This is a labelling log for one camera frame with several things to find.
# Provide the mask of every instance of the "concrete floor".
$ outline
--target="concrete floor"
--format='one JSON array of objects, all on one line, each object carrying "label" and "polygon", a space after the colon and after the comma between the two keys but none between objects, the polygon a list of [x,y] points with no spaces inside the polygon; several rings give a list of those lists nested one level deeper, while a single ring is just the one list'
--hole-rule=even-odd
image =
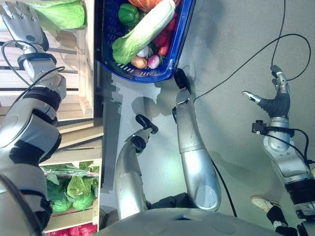
[{"label": "concrete floor", "polygon": [[[282,13],[282,0],[198,0],[179,63],[179,68],[193,80],[195,93],[199,95],[224,80],[261,47],[277,38]],[[283,34],[292,32],[307,37],[314,49],[314,0],[287,0]],[[269,70],[273,49],[274,45],[268,47],[230,81],[195,104],[201,135],[223,175],[239,217],[270,229],[265,213],[252,205],[251,196],[279,201],[290,225],[295,226],[299,220],[262,148],[263,137],[251,133],[252,122],[268,121],[268,116],[240,92],[249,90],[266,98],[275,96]],[[292,78],[303,69],[307,55],[303,40],[284,38],[279,43],[275,64]],[[312,158],[315,154],[314,71],[312,52],[307,71],[290,83],[291,127],[307,131],[311,143],[308,155]],[[108,108],[104,142],[107,140],[108,145],[101,205],[116,207],[112,188],[114,164],[123,140],[140,128],[134,119],[136,114],[147,116],[159,127],[139,156],[147,199],[156,202],[185,192],[177,129],[171,115],[179,91],[174,80],[135,84],[116,76],[107,75],[103,79],[110,86],[105,88],[104,95]],[[300,149],[304,148],[303,136],[297,134],[294,140]],[[222,195],[219,211],[232,214],[223,188]]]}]

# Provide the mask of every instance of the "plastic basket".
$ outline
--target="plastic basket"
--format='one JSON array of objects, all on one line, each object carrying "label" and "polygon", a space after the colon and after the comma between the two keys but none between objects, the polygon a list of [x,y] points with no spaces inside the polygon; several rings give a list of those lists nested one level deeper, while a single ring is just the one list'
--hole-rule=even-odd
[{"label": "plastic basket", "polygon": [[173,39],[171,41],[168,54],[163,65],[157,69],[138,69],[131,65],[117,64],[113,58],[113,42],[126,34],[127,27],[122,25],[118,19],[118,10],[121,4],[127,3],[127,0],[105,0],[103,5],[103,26],[102,36],[100,37],[100,61],[109,71],[117,76],[137,83],[156,83],[172,78],[174,68],[177,66],[180,54],[182,52],[187,31],[189,28],[195,0],[182,0],[176,8],[179,14],[179,20],[175,26]]}]

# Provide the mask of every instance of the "plastic bag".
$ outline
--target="plastic bag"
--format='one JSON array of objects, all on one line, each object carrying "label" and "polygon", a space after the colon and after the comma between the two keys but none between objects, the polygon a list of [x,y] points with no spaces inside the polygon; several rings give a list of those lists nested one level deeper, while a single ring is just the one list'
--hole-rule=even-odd
[{"label": "plastic bag", "polygon": [[41,166],[45,175],[55,174],[61,176],[98,176],[99,166],[93,166],[93,161],[80,162],[79,167],[80,168],[77,168],[72,164]]}]

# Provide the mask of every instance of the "shoe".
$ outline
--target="shoe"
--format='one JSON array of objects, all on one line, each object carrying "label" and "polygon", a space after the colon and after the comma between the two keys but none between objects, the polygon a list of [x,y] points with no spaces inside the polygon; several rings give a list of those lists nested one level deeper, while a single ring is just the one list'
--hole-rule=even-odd
[{"label": "shoe", "polygon": [[259,196],[252,196],[251,201],[255,206],[263,209],[265,212],[268,212],[274,206],[280,207],[279,203],[271,202]]}]

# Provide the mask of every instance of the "wooden shelf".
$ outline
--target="wooden shelf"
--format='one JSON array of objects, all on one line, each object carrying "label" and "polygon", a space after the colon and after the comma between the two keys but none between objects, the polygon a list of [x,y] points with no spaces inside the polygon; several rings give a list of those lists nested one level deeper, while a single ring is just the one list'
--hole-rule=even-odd
[{"label": "wooden shelf", "polygon": [[[66,79],[66,98],[62,101],[57,112],[59,121],[86,119],[94,117],[94,0],[81,0],[86,8],[87,26],[84,29],[77,29],[71,32],[65,30],[45,31],[50,48],[47,53],[57,59],[56,66],[65,66],[65,71],[60,72]],[[10,33],[1,32],[0,41],[12,40]],[[23,52],[9,45],[6,48],[6,55],[12,66],[19,67],[16,58]],[[27,85],[21,81],[13,71],[7,68],[6,62],[0,59],[0,88],[8,89],[0,91],[0,108],[10,107],[13,101],[20,95]],[[31,84],[26,71],[18,69],[21,76]],[[0,124],[4,119],[6,111],[0,111]]]}]

